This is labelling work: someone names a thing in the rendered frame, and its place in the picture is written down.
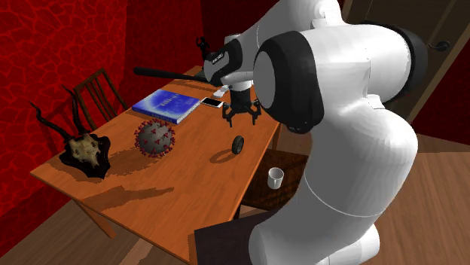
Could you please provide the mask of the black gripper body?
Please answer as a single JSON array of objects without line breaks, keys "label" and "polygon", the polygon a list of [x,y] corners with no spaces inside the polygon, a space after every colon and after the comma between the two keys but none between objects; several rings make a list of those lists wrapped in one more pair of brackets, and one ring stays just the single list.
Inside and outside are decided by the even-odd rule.
[{"label": "black gripper body", "polygon": [[234,113],[245,113],[252,106],[250,89],[230,90],[230,108]]}]

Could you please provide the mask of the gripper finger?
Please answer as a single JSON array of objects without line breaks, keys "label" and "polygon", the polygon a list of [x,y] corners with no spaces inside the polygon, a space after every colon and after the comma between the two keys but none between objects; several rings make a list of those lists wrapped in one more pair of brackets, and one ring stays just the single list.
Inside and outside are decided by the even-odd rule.
[{"label": "gripper finger", "polygon": [[231,109],[230,104],[224,103],[222,105],[222,118],[225,119],[230,126],[232,126],[232,117],[235,115],[233,110]]},{"label": "gripper finger", "polygon": [[255,121],[261,115],[261,103],[258,100],[250,102],[247,112],[252,116],[252,124],[255,125]]}]

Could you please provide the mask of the white smartphone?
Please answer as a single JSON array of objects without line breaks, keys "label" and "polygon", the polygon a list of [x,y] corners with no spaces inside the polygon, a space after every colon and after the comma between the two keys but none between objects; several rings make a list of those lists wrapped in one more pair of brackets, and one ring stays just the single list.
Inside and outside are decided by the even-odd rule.
[{"label": "white smartphone", "polygon": [[200,103],[203,104],[203,105],[211,106],[213,108],[220,108],[224,104],[220,100],[212,99],[212,98],[209,98],[209,97],[203,98]]}]

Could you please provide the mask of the blue book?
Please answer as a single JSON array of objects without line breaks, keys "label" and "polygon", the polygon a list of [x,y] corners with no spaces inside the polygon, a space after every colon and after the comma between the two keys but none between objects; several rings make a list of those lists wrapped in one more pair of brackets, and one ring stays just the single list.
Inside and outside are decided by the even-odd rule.
[{"label": "blue book", "polygon": [[133,105],[132,110],[179,124],[199,105],[197,98],[159,89]]}]

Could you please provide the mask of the small black figure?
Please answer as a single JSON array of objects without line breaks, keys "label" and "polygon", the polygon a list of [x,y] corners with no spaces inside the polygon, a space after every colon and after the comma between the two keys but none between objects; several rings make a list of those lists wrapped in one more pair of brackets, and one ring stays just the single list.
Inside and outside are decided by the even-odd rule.
[{"label": "small black figure", "polygon": [[202,59],[205,59],[210,53],[210,46],[206,42],[205,37],[202,36],[200,38],[197,38],[196,39],[196,45],[199,47],[199,49],[201,51]]}]

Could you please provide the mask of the white cup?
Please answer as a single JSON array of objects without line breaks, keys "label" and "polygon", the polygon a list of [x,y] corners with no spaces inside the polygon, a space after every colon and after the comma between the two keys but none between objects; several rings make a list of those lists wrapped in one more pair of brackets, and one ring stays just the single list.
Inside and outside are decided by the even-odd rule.
[{"label": "white cup", "polygon": [[273,190],[279,189],[282,184],[283,178],[284,178],[284,172],[282,169],[278,167],[270,168],[268,170],[268,176],[267,176],[268,187]]}]

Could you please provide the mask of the black baseball bat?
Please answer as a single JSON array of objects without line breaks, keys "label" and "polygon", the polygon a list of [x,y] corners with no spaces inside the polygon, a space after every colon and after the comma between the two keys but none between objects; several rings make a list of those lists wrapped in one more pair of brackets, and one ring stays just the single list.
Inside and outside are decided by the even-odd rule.
[{"label": "black baseball bat", "polygon": [[135,67],[133,73],[136,75],[154,77],[154,78],[169,78],[169,79],[179,79],[179,80],[189,80],[189,81],[199,81],[202,83],[208,84],[209,82],[201,76],[190,76],[179,74],[175,72],[167,72],[159,69],[149,69],[143,67]]}]

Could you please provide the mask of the wooden table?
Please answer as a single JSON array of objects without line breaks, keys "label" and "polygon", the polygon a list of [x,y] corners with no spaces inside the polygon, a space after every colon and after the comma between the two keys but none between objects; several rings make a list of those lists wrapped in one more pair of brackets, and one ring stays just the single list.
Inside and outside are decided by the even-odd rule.
[{"label": "wooden table", "polygon": [[[104,179],[88,178],[57,157],[32,174],[71,197],[107,236],[119,224],[196,265],[194,231],[233,218],[279,124],[262,114],[253,125],[250,115],[237,114],[230,126],[219,109],[202,105],[175,125],[172,150],[153,158],[135,146],[134,132],[145,120],[126,110],[98,128],[111,140]],[[236,136],[244,138],[239,154],[231,151]]]}]

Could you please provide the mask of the grey spiky virus ball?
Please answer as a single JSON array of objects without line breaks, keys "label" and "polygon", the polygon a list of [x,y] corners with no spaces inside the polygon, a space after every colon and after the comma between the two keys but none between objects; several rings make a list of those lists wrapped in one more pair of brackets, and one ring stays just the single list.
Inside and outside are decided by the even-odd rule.
[{"label": "grey spiky virus ball", "polygon": [[164,157],[175,144],[175,130],[156,118],[141,123],[134,132],[135,146],[147,157]]}]

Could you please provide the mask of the dark wooden stool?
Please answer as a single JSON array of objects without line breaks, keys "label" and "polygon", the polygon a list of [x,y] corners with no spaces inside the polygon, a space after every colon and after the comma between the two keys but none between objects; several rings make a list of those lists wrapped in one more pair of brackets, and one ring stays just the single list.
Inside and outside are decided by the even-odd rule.
[{"label": "dark wooden stool", "polygon": [[[307,155],[267,149],[241,204],[267,211],[284,206],[295,195],[307,160]],[[271,189],[267,184],[268,171],[273,167],[284,172],[279,189]]]}]

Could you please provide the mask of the wooden slat-back chair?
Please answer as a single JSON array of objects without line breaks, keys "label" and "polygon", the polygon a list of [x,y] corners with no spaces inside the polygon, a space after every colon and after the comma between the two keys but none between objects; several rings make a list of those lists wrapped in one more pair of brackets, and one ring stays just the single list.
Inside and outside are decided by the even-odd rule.
[{"label": "wooden slat-back chair", "polygon": [[106,70],[104,68],[99,69],[73,89],[75,95],[77,96],[78,103],[84,113],[86,121],[88,122],[92,130],[97,129],[98,126],[95,124],[92,116],[90,115],[88,107],[86,106],[83,100],[83,96],[81,95],[81,92],[83,90],[86,90],[89,93],[91,99],[95,103],[95,106],[98,108],[105,121],[110,121],[118,115],[117,111],[112,107],[111,103],[109,102],[108,97],[105,95],[105,92],[99,81],[100,76],[104,77],[111,91],[115,95],[116,99],[122,105],[123,109],[126,111],[129,108],[128,104],[125,103],[123,97],[119,94],[115,85],[111,81],[111,78],[109,77]]}]

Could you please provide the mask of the dark robot stand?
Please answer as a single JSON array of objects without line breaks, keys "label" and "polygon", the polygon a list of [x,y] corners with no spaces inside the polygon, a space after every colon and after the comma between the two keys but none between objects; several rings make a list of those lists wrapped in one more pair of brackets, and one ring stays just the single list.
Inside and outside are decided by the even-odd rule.
[{"label": "dark robot stand", "polygon": [[195,230],[198,265],[252,265],[249,258],[251,232],[278,211],[275,209]]}]

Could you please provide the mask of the antlered skull on black plaque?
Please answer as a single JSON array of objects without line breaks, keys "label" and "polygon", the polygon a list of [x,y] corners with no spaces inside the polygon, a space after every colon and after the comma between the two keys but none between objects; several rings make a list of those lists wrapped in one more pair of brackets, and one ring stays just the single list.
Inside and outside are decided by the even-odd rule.
[{"label": "antlered skull on black plaque", "polygon": [[63,137],[65,151],[59,156],[60,161],[67,166],[81,170],[88,178],[104,179],[111,168],[108,160],[111,141],[107,136],[98,137],[84,127],[78,113],[77,96],[65,86],[63,88],[72,97],[72,118],[79,137],[68,134],[60,126],[43,118],[41,109],[33,102],[29,103],[36,111],[37,120]]}]

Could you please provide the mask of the dark wooden door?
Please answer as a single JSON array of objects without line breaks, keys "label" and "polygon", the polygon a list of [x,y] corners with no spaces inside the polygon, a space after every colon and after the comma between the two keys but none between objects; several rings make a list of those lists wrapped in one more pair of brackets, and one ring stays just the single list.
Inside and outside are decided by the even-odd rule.
[{"label": "dark wooden door", "polygon": [[418,88],[386,107],[412,122],[470,38],[470,0],[338,0],[348,23],[370,20],[407,29],[426,43],[429,63]]}]

